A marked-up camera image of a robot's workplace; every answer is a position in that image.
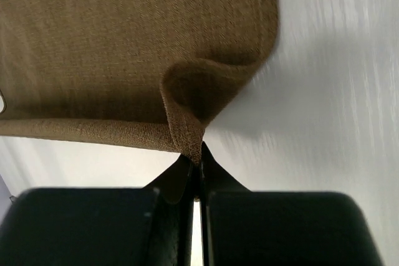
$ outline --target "textured fabric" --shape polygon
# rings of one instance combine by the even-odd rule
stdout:
[[[276,34],[277,0],[0,0],[0,135],[198,162]]]

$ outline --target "brown fabric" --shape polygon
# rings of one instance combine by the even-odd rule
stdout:
[[[198,162],[276,34],[277,0],[0,0],[0,135]]]

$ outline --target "brown cloth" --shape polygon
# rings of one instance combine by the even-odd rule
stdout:
[[[277,0],[0,0],[0,135],[198,162],[277,22]]]

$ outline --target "black object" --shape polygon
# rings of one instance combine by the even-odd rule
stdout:
[[[193,200],[204,264],[382,265],[362,213],[337,193],[250,192],[203,145],[143,189],[34,189],[0,230],[0,265],[189,265]]]

